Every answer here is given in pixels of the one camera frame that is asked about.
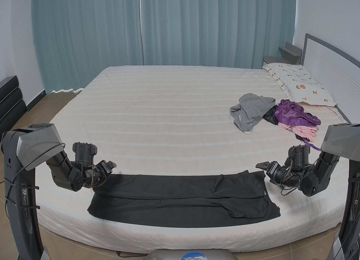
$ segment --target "white bed sheet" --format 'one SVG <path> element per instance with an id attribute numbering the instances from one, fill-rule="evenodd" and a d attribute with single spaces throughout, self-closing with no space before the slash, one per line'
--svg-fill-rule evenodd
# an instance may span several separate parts
<path id="1" fill-rule="evenodd" d="M 291 145 L 301 142 L 289 131 L 262 120 L 246 135 L 233 124 L 229 108 L 248 92 L 286 95 L 265 71 L 195 66 L 121 66 L 102 71 L 52 120 L 74 160 L 74 142 L 98 147 L 95 162 L 117 163 L 114 173 L 152 175 L 232 174 L 255 164 L 283 163 Z M 321 119 L 315 145 L 329 124 L 341 123 L 328 107 L 306 106 Z M 311 150 L 310 161 L 318 152 Z M 233 252 L 267 249 L 325 231 L 342 220 L 348 164 L 340 159 L 329 187 L 306 197 L 281 196 L 265 179 L 281 217 L 216 228 L 166 228 L 102 220 L 87 208 L 93 191 L 58 188 L 47 165 L 36 171 L 39 223 L 85 244 L 111 250 L 149 253 L 155 249 L 221 248 Z"/>

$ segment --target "teal curtain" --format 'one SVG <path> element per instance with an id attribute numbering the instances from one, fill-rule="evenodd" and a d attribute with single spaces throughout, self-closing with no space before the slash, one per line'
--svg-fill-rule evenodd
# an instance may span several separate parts
<path id="1" fill-rule="evenodd" d="M 145 65 L 261 68 L 292 43 L 296 0 L 141 0 Z"/>
<path id="2" fill-rule="evenodd" d="M 46 92 L 85 87 L 104 68 L 143 65 L 140 0 L 32 0 Z"/>

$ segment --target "robotic arm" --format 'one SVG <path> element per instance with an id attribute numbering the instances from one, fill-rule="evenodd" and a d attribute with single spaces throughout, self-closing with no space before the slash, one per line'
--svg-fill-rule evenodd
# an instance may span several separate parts
<path id="1" fill-rule="evenodd" d="M 270 182 L 290 192 L 299 189 L 306 196 L 325 190 L 340 157 L 349 159 L 349 184 L 342 225 L 328 260 L 359 259 L 360 244 L 360 124 L 330 125 L 316 163 L 308 163 L 310 147 L 293 146 L 280 166 L 276 161 L 263 162 L 257 168 L 266 171 Z"/>
<path id="2" fill-rule="evenodd" d="M 75 161 L 69 160 L 64 146 L 54 124 L 33 124 L 3 135 L 6 208 L 19 260 L 50 259 L 38 226 L 35 167 L 46 162 L 55 184 L 72 191 L 102 185 L 116 167 L 105 160 L 94 165 L 93 144 L 74 143 Z"/>

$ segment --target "blue round sticker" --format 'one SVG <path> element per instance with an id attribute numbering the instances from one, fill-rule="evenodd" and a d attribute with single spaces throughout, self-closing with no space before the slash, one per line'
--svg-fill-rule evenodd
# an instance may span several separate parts
<path id="1" fill-rule="evenodd" d="M 193 252 L 183 256 L 181 260 L 207 260 L 207 258 L 204 254 Z"/>

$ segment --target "floor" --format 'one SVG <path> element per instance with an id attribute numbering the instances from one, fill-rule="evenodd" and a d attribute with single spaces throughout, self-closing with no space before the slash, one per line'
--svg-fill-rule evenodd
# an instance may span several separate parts
<path id="1" fill-rule="evenodd" d="M 33 123 L 51 122 L 52 118 L 75 96 L 73 91 L 48 94 L 31 111 L 26 112 L 14 128 Z M 0 179 L 4 174 L 3 166 L 3 155 L 0 152 Z M 4 184 L 2 183 L 0 184 L 0 259 L 15 260 L 18 254 L 10 224 L 5 215 L 4 194 Z M 256 252 L 234 253 L 234 255 L 239 260 L 312 260 L 314 258 L 325 260 L 339 229 L 340 224 L 320 234 L 280 247 Z M 40 227 L 40 234 L 52 260 L 111 260 L 114 258 L 129 259 L 129 256 L 133 260 L 144 258 L 143 255 L 126 252 L 121 252 L 118 256 L 116 251 L 88 246 L 59 236 L 43 227 Z"/>

